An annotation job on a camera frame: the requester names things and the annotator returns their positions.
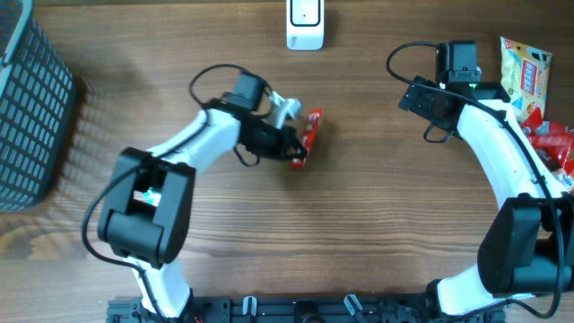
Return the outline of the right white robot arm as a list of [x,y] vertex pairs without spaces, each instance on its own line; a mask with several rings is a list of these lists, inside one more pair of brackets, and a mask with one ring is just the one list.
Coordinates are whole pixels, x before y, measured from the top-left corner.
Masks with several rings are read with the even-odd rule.
[[516,304],[548,319],[573,289],[573,197],[528,142],[508,92],[483,81],[475,42],[429,46],[436,53],[434,80],[390,72],[408,86],[399,107],[471,147],[498,213],[475,265],[430,283],[421,315],[463,321]]

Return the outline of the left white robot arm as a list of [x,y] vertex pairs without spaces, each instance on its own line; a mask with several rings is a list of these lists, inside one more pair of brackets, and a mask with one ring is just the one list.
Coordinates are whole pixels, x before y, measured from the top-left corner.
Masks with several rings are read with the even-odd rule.
[[196,119],[163,144],[126,148],[105,190],[98,237],[113,263],[133,270],[142,292],[129,318],[142,322],[197,322],[194,295],[178,261],[187,237],[196,177],[243,145],[258,159],[303,158],[294,120],[295,98],[267,89],[261,77],[239,74],[232,92],[201,103]]

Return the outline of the red candy bag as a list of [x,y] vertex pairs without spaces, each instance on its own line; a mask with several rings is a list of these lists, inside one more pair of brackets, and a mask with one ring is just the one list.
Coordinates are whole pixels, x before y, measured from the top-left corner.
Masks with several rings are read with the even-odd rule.
[[535,108],[521,128],[535,149],[542,149],[568,175],[573,173],[572,127],[543,120],[541,109]]

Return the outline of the red coffee stick sachet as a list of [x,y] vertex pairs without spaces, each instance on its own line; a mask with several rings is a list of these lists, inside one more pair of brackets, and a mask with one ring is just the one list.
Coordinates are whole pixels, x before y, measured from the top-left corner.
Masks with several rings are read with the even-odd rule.
[[300,140],[307,154],[305,157],[293,158],[290,163],[292,168],[303,168],[305,166],[315,139],[317,138],[317,132],[321,124],[323,114],[324,110],[322,108],[312,109],[308,114]]

